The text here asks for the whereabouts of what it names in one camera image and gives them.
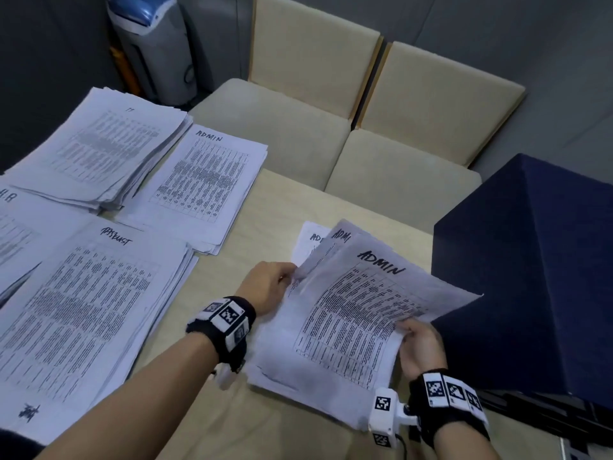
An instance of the tabletop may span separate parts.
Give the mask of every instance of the tabletop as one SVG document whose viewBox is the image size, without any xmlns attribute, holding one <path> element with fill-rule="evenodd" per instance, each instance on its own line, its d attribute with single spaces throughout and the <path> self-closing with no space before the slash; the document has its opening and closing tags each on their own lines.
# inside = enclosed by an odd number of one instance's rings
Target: tabletop
<svg viewBox="0 0 613 460">
<path fill-rule="evenodd" d="M 293 180 L 262 170 L 218 256 L 202 256 L 135 370 L 179 340 L 185 324 L 212 299 L 234 293 L 259 261 L 288 261 L 305 221 L 332 227 L 341 218 L 430 270 L 432 236 Z M 398 389 L 403 400 L 406 383 Z M 560 458 L 556 436 L 489 412 L 492 441 L 503 458 Z M 392 459 L 400 451 L 377 448 L 315 410 L 248 387 L 244 375 L 227 391 L 207 383 L 160 459 Z"/>
</svg>

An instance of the orange object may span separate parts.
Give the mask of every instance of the orange object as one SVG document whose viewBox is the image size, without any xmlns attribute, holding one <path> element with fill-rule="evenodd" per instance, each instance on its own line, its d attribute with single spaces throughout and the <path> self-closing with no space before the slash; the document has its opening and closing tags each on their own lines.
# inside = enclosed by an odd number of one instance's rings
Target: orange object
<svg viewBox="0 0 613 460">
<path fill-rule="evenodd" d="M 134 70 L 130 65 L 130 61 L 127 60 L 126 54 L 114 46 L 111 46 L 110 50 L 113 61 L 115 61 L 115 66 L 119 69 L 119 74 L 121 74 L 123 81 L 126 83 L 127 91 L 132 95 L 142 96 L 143 90 L 140 88 L 139 80 L 134 74 Z"/>
</svg>

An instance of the cable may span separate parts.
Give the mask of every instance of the cable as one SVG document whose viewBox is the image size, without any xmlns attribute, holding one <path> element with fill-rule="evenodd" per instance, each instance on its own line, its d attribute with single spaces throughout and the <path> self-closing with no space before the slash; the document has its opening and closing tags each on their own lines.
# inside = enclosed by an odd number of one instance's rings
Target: cable
<svg viewBox="0 0 613 460">
<path fill-rule="evenodd" d="M 407 451 L 406 451 L 406 442 L 405 442 L 405 440 L 404 440 L 404 439 L 402 439 L 402 436 L 401 436 L 401 435 L 398 435 L 398 434 L 396 434 L 396 439 L 398 439 L 398 440 L 401 442 L 402 447 L 403 447 L 403 449 L 404 449 L 404 451 L 405 451 L 405 460 L 407 460 L 408 453 L 407 453 Z"/>
</svg>

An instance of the hand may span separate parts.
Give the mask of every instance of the hand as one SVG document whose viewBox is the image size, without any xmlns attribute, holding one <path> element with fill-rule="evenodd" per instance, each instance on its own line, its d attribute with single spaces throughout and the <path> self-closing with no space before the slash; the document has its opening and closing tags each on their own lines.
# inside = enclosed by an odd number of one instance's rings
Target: hand
<svg viewBox="0 0 613 460">
<path fill-rule="evenodd" d="M 409 381 L 426 371 L 447 368 L 443 340 L 432 325 L 406 319 L 397 326 L 408 331 L 400 346 L 400 365 Z"/>
<path fill-rule="evenodd" d="M 265 315 L 281 303 L 295 269 L 294 263 L 261 261 L 247 273 L 234 295 L 249 301 L 258 317 Z"/>
</svg>

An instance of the dark blue box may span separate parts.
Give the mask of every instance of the dark blue box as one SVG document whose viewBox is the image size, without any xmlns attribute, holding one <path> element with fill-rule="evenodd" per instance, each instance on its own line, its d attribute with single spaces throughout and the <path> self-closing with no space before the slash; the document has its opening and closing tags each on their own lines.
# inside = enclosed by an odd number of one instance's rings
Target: dark blue box
<svg viewBox="0 0 613 460">
<path fill-rule="evenodd" d="M 432 274 L 484 294 L 433 323 L 460 379 L 613 409 L 613 186 L 519 154 L 435 225 Z"/>
</svg>

